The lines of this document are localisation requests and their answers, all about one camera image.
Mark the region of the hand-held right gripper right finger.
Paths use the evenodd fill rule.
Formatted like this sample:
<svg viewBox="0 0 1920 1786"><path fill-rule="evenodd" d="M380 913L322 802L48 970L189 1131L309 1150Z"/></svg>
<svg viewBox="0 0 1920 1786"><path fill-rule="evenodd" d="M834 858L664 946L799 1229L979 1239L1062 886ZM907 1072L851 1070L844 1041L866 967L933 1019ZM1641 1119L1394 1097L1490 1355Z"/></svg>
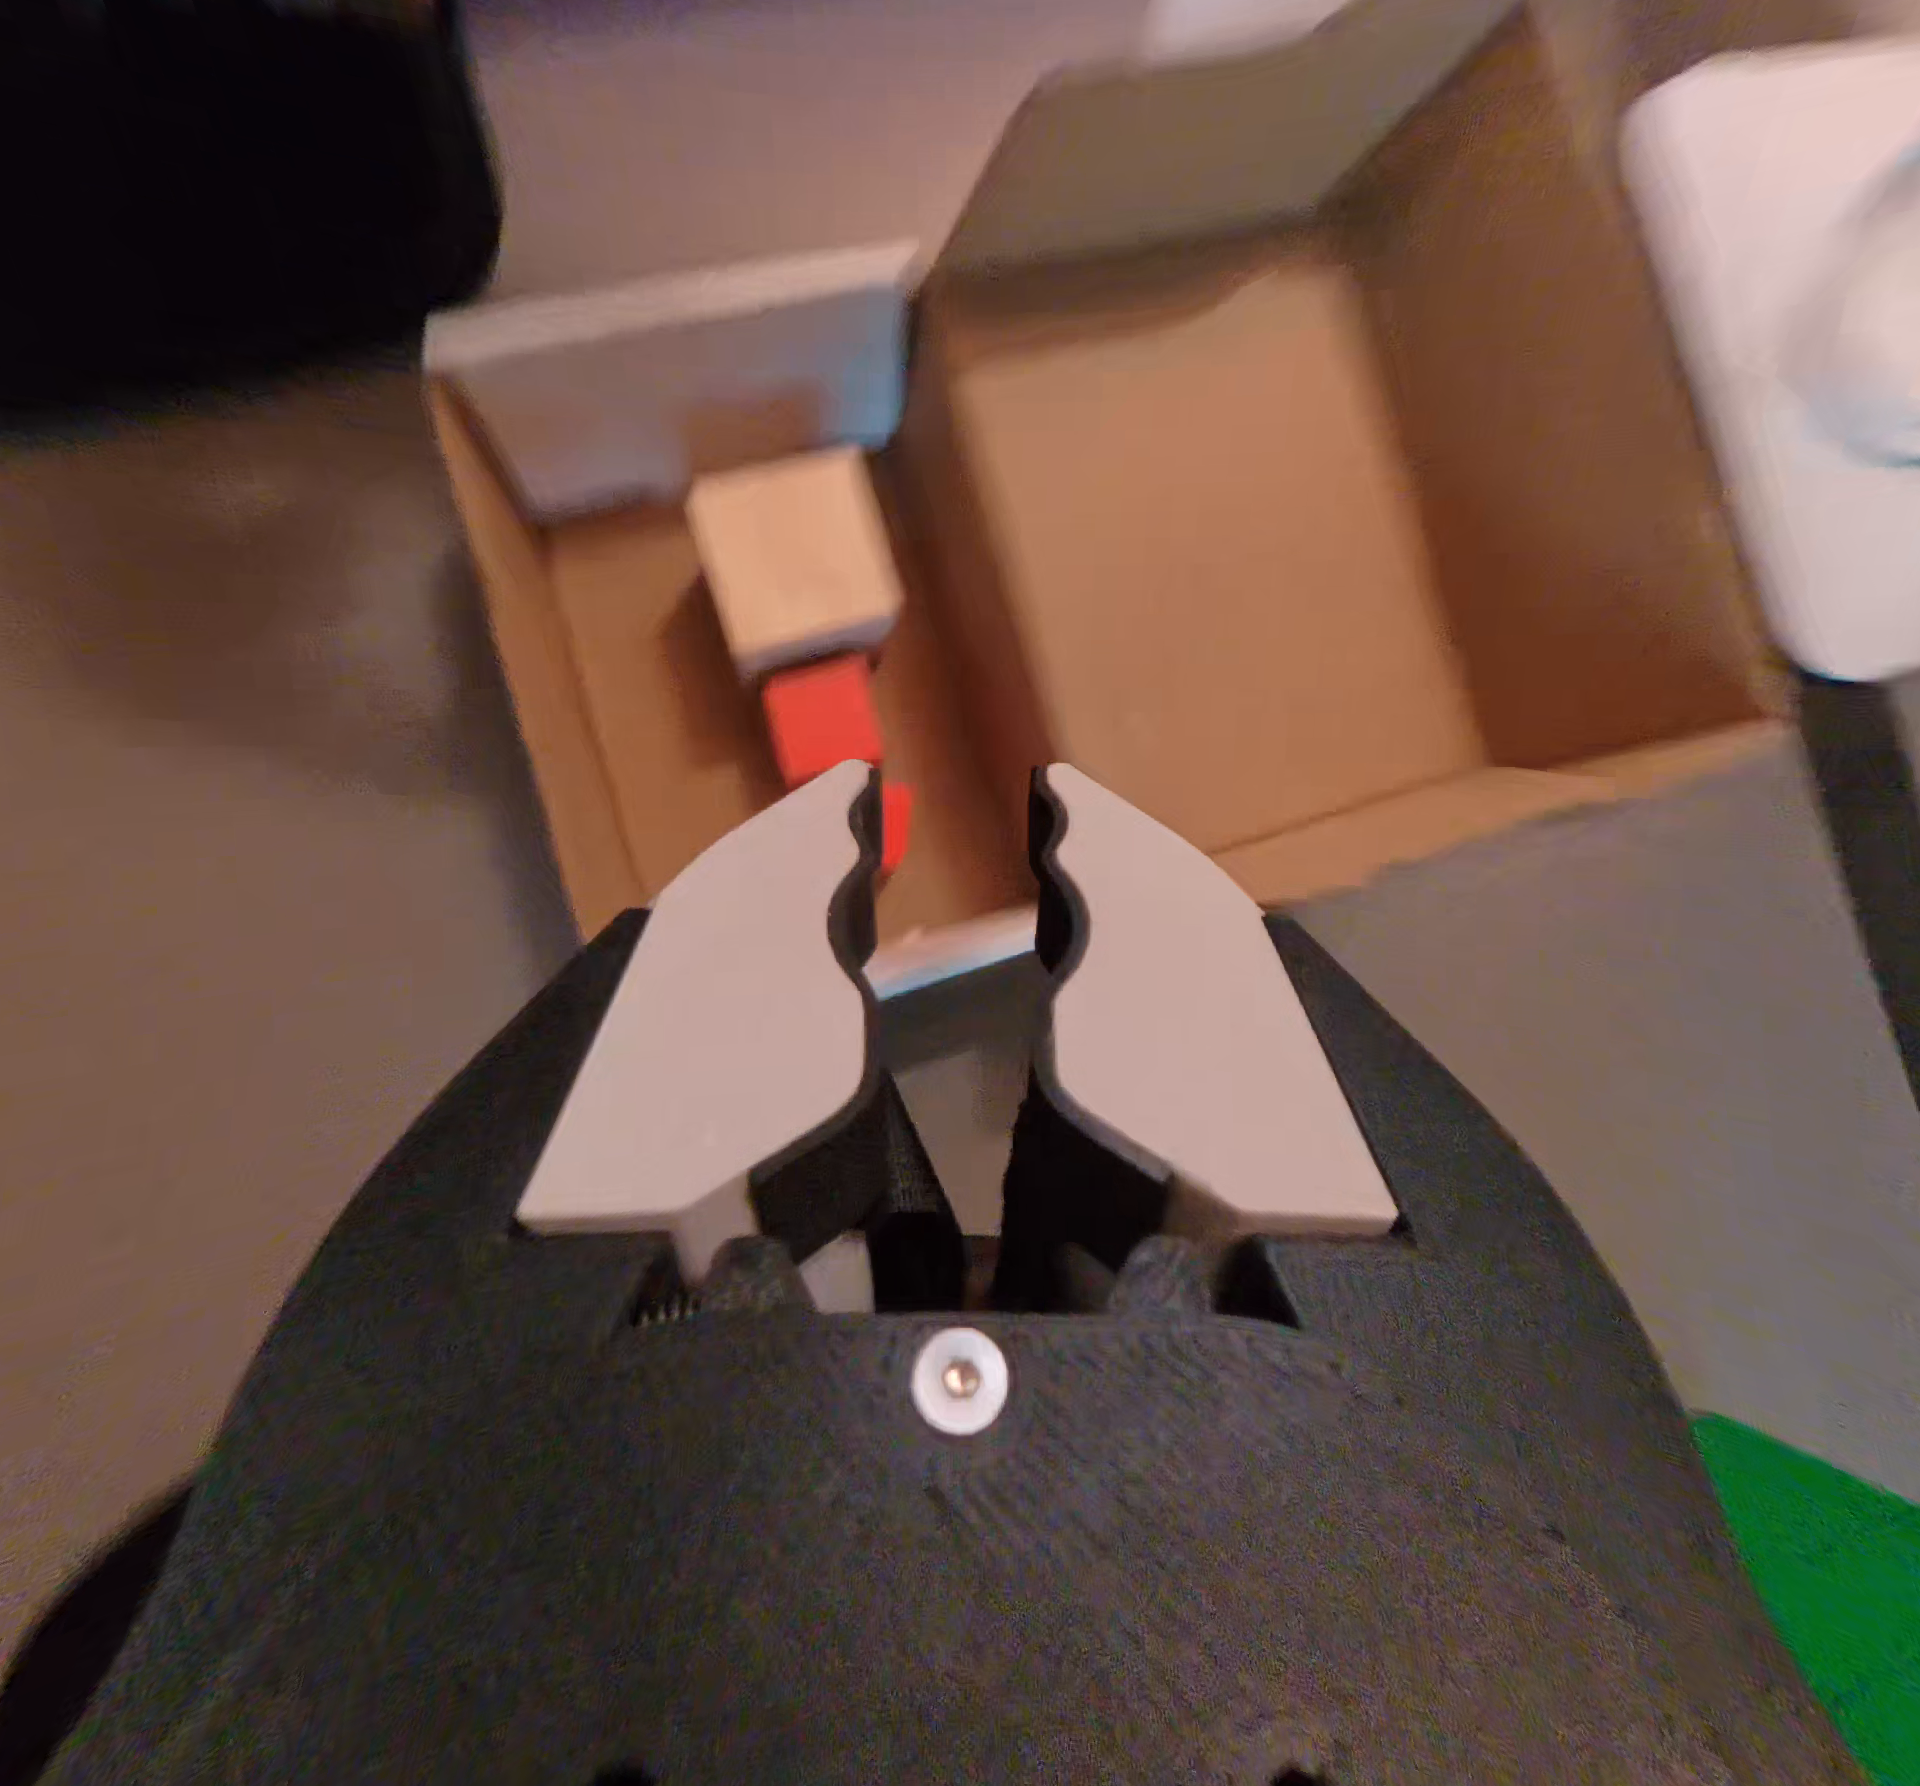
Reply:
<svg viewBox="0 0 1920 1786"><path fill-rule="evenodd" d="M1052 1107L1170 1231L1380 1239L1400 1208L1264 911L1088 773L1030 783Z"/></svg>

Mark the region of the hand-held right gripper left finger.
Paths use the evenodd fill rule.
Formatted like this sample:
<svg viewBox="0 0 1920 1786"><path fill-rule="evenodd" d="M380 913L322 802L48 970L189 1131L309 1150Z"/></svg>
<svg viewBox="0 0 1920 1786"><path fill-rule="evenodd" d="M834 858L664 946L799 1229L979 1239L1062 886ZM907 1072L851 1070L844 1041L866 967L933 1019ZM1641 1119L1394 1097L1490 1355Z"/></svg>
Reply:
<svg viewBox="0 0 1920 1786"><path fill-rule="evenodd" d="M877 769L842 762L713 841L654 899L517 1203L541 1237L664 1235L799 1268L887 1186L874 996Z"/></svg>

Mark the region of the red block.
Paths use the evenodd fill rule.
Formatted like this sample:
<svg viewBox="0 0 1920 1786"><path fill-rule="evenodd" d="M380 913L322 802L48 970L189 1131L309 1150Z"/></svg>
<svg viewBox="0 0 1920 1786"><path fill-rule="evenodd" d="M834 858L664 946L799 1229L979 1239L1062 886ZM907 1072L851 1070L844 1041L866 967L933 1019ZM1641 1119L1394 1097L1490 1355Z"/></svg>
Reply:
<svg viewBox="0 0 1920 1786"><path fill-rule="evenodd" d="M758 690L782 793L795 793L842 764L877 767L880 779L880 864L891 881L907 854L913 791L900 781L883 742L877 665L844 650L780 668Z"/></svg>

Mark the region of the wooden block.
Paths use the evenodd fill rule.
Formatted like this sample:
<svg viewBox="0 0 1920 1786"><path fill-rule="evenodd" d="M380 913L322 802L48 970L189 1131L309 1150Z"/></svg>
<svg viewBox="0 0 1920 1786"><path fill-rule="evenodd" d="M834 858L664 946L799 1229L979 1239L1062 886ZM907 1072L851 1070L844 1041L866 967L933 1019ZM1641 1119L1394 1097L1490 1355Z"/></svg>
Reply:
<svg viewBox="0 0 1920 1786"><path fill-rule="evenodd" d="M688 528L747 683L879 650L903 603L869 458L793 456L694 481Z"/></svg>

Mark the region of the green plastic bin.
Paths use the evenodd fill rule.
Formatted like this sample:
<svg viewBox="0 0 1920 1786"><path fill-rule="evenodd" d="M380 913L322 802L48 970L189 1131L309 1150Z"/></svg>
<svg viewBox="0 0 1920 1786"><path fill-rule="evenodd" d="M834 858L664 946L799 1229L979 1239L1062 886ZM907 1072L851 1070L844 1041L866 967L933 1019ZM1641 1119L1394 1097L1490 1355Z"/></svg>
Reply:
<svg viewBox="0 0 1920 1786"><path fill-rule="evenodd" d="M1694 1442L1812 1696L1880 1785L1918 1780L1918 1508L1723 1416Z"/></svg>

